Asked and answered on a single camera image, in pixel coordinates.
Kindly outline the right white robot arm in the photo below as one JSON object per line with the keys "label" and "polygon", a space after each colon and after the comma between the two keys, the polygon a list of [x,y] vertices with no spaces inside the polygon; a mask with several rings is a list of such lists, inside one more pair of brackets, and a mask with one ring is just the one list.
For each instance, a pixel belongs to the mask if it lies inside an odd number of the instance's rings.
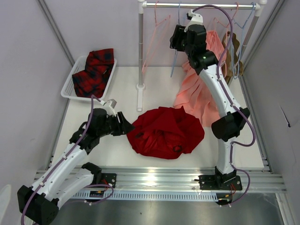
{"label": "right white robot arm", "polygon": [[236,169],[231,165],[231,143],[240,135],[250,112],[234,100],[218,67],[217,57],[207,49],[206,37],[203,25],[175,27],[170,48],[186,53],[188,62],[182,66],[186,76],[173,106],[184,108],[198,118],[203,127],[211,127],[218,140],[214,184],[219,189],[225,189],[236,177]]}

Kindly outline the red skirt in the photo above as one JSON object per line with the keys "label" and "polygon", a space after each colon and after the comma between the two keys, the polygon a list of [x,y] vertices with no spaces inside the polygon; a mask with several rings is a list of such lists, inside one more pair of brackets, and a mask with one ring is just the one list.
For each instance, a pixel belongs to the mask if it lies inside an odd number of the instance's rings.
{"label": "red skirt", "polygon": [[199,119],[183,107],[148,110],[133,125],[127,139],[136,153],[147,157],[177,159],[192,153],[205,136]]}

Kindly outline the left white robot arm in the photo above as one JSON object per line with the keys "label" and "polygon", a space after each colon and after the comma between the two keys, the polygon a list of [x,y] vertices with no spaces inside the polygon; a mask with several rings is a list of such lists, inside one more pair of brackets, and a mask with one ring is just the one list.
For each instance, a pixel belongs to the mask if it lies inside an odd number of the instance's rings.
{"label": "left white robot arm", "polygon": [[108,113],[105,109],[91,110],[88,121],[73,133],[59,159],[30,187],[21,186],[17,192],[21,224],[30,218],[38,225],[49,225],[62,206],[85,187],[107,187],[101,184],[102,170],[93,163],[85,163],[72,178],[68,175],[85,159],[107,135],[126,135],[134,126],[122,112]]}

